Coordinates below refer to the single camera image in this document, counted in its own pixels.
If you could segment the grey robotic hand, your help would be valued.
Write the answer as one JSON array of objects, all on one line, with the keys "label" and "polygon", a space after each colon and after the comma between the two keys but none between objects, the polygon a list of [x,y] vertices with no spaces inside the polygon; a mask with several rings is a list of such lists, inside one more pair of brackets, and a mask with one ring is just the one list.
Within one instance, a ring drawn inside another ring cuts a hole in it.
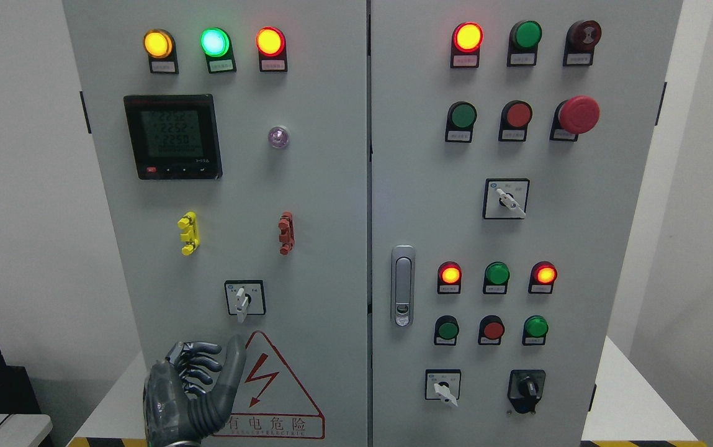
[{"label": "grey robotic hand", "polygon": [[242,336],[226,345],[225,364],[212,358],[221,346],[178,342],[150,368],[143,391],[149,446],[200,446],[228,421],[246,362]]}]

